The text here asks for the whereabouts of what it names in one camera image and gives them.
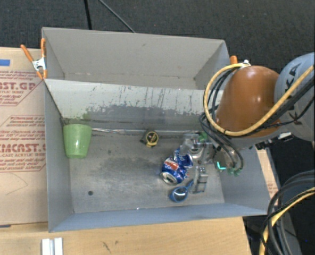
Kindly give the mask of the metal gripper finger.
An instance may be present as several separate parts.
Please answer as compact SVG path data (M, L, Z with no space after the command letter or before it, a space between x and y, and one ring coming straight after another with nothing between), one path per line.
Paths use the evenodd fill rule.
M213 157L213 144L206 133L185 133L180 156L189 156L192 161L209 161Z
M208 173L204 166L196 166L192 193L202 193L206 189Z

